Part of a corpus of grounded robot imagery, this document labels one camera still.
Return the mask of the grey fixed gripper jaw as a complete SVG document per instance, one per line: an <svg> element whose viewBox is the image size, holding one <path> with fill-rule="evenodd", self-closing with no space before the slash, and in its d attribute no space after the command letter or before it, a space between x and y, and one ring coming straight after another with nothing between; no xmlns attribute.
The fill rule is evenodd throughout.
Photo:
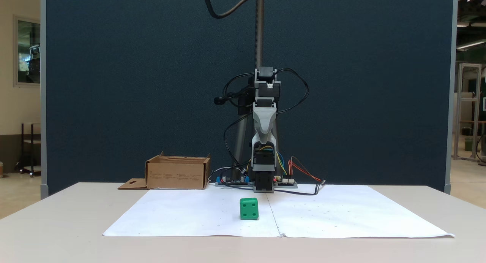
<svg viewBox="0 0 486 263"><path fill-rule="evenodd" d="M278 146L276 132L276 120L263 126L256 120L254 123L253 146Z"/></svg>

